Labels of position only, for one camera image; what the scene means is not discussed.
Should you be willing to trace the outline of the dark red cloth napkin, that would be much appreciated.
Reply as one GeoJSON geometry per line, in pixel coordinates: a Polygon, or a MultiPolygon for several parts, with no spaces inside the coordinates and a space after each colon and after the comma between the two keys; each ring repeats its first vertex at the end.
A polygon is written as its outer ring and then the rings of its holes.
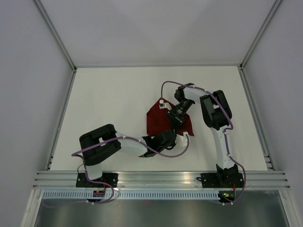
{"type": "MultiPolygon", "coordinates": [[[[148,135],[158,135],[161,132],[172,130],[167,113],[167,108],[160,109],[160,99],[158,99],[146,114],[146,131],[148,135]]],[[[194,136],[192,122],[188,114],[185,115],[185,122],[177,130],[177,134],[182,135],[185,131],[190,136],[194,136]]]]}

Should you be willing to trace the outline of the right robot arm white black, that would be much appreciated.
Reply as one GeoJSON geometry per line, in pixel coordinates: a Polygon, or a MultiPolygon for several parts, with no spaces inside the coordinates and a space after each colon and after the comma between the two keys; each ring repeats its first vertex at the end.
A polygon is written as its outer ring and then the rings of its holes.
{"type": "Polygon", "coordinates": [[[212,182],[220,187],[232,185],[239,169],[232,158],[228,131],[233,129],[232,112],[221,90],[214,92],[196,87],[193,83],[180,85],[174,97],[179,101],[168,111],[167,116],[174,130],[180,129],[186,122],[185,115],[194,104],[200,104],[204,123],[210,128],[217,153],[216,174],[212,182]]]}

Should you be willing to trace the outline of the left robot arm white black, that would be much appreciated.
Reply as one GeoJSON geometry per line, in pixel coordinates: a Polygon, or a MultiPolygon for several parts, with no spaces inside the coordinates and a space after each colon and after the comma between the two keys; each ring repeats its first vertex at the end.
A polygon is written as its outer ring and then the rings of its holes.
{"type": "Polygon", "coordinates": [[[107,124],[80,136],[81,149],[84,149],[83,160],[87,171],[87,182],[92,187],[103,183],[101,163],[121,151],[148,158],[175,146],[177,135],[173,131],[164,131],[158,135],[149,135],[127,139],[116,131],[114,125],[107,124]]]}

